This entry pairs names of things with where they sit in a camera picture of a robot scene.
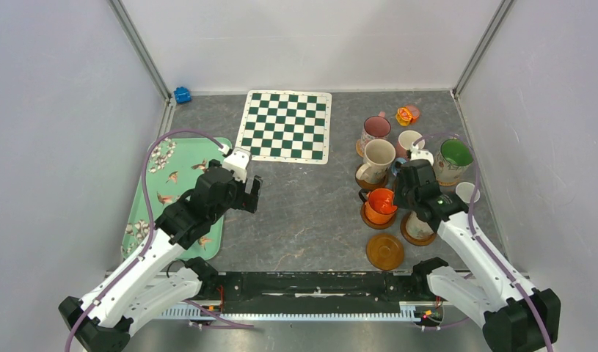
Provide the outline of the orange mug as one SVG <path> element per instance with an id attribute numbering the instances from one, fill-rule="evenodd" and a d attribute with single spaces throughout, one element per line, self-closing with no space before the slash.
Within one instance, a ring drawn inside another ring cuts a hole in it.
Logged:
<path id="1" fill-rule="evenodd" d="M 376 188 L 372 191 L 361 189 L 358 196 L 366 206 L 368 219 L 376 224 L 387 222 L 398 210 L 393 204 L 394 193 L 389 188 Z"/>

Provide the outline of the beige mug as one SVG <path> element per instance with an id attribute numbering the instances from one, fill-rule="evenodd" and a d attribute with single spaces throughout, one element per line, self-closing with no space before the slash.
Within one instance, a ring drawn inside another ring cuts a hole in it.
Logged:
<path id="1" fill-rule="evenodd" d="M 434 234 L 433 229 L 426 222 L 421 221 L 414 211 L 406 220 L 405 230 L 411 238 L 417 241 L 427 241 Z"/>

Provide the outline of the grey white mug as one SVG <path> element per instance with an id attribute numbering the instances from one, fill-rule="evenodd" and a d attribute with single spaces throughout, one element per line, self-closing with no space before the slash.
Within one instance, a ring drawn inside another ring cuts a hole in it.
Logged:
<path id="1" fill-rule="evenodd" d="M 474 204 L 481 197 L 481 191 L 475 187 L 474 183 L 460 182 L 455 187 L 456 195 L 466 204 Z"/>

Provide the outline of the green interior cartoon mug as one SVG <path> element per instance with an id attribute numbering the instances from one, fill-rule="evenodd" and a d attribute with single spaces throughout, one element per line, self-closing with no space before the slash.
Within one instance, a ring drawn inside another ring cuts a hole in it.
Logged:
<path id="1" fill-rule="evenodd" d="M 441 186 L 455 186 L 473 162 L 473 154 L 463 141 L 444 141 L 434 157 L 433 170 L 437 182 Z"/>

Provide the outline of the pink mug cream interior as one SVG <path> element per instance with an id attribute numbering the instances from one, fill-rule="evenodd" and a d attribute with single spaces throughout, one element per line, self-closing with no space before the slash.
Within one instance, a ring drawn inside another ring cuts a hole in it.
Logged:
<path id="1" fill-rule="evenodd" d="M 417 131 L 406 130 L 401 132 L 395 143 L 396 156 L 398 158 L 408 159 L 407 152 L 411 150 L 413 143 L 421 137 L 422 134 Z"/>

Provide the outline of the cream ceramic mug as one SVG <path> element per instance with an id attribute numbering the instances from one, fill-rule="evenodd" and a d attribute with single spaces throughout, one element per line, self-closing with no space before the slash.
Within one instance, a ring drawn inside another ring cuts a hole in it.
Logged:
<path id="1" fill-rule="evenodd" d="M 363 163 L 357 169 L 355 178 L 370 184 L 380 183 L 395 158 L 395 147 L 390 142 L 374 139 L 365 146 Z"/>

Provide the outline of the brown wooden ridged coaster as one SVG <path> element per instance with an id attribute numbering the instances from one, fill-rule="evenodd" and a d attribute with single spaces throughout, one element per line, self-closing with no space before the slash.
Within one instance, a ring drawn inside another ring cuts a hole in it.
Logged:
<path id="1" fill-rule="evenodd" d="M 365 253 L 370 264 L 382 271 L 397 269 L 405 258 L 402 242 L 388 233 L 380 233 L 370 238 Z"/>
<path id="2" fill-rule="evenodd" d="M 357 185 L 362 188 L 362 189 L 368 189 L 369 191 L 372 191 L 376 188 L 384 188 L 387 186 L 388 183 L 388 173 L 387 171 L 383 170 L 382 172 L 382 179 L 378 182 L 378 183 L 368 183 L 365 180 L 360 180 L 357 177 L 355 178 L 355 182 L 357 183 Z"/>
<path id="3" fill-rule="evenodd" d="M 403 238 L 405 238 L 409 243 L 411 243 L 411 244 L 413 244 L 415 246 L 428 246 L 437 237 L 436 232 L 434 231 L 434 234 L 427 241 L 417 241 L 414 238 L 411 238 L 408 235 L 408 233 L 406 232 L 406 230 L 405 230 L 406 220 L 409 218 L 409 214 L 410 213 L 411 212 L 409 212 L 408 214 L 406 214 L 405 217 L 403 218 L 402 222 L 401 222 L 401 234 L 403 235 Z"/>

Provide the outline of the woven rattan coaster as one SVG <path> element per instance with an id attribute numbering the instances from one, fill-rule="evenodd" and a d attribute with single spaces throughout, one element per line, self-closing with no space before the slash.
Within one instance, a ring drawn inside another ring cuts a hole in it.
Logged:
<path id="1" fill-rule="evenodd" d="M 363 157 L 363 156 L 364 156 L 364 154 L 363 154 L 363 151 L 362 151 L 362 147 L 361 147 L 361 141 L 360 141 L 360 140 L 357 140 L 357 142 L 356 142 L 356 144 L 355 144 L 355 149 L 356 149 L 356 151 L 357 151 L 357 154 L 358 154 L 360 157 Z"/>

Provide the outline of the pink ghost pattern mug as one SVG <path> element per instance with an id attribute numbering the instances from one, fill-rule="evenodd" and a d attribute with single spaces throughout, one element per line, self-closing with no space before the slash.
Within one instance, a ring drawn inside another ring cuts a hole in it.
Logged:
<path id="1" fill-rule="evenodd" d="M 367 118 L 362 127 L 362 133 L 358 140 L 364 154 L 367 143 L 374 139 L 386 139 L 391 132 L 391 124 L 386 118 L 386 112 L 381 111 L 377 115 Z"/>

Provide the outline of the yellow interior mug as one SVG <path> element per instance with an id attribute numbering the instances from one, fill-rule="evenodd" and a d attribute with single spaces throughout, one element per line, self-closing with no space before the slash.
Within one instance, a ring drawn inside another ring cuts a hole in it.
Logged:
<path id="1" fill-rule="evenodd" d="M 407 160 L 405 158 L 396 158 L 390 167 L 391 174 L 396 177 L 406 162 Z"/>

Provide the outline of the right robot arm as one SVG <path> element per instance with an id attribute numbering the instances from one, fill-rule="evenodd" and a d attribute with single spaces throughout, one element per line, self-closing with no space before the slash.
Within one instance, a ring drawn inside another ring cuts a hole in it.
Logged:
<path id="1" fill-rule="evenodd" d="M 424 260 L 412 269 L 412 292 L 438 296 L 477 324 L 492 351 L 553 350 L 561 301 L 540 290 L 495 248 L 475 221 L 471 205 L 443 191 L 432 165 L 407 161 L 396 175 L 394 205 L 412 211 L 449 245 L 468 267 L 465 279 L 444 260 Z"/>

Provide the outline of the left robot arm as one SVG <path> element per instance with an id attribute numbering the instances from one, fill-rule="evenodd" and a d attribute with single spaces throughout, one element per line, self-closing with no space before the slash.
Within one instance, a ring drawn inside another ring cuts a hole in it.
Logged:
<path id="1" fill-rule="evenodd" d="M 59 313 L 70 332 L 69 351 L 77 340 L 87 351 L 122 351 L 147 322 L 188 298 L 210 298 L 218 279 L 205 271 L 200 257 L 148 288 L 156 274 L 208 234 L 229 210 L 254 213 L 261 176 L 246 190 L 247 159 L 211 160 L 193 188 L 183 192 L 150 222 L 150 232 L 123 263 L 81 298 L 68 296 Z"/>

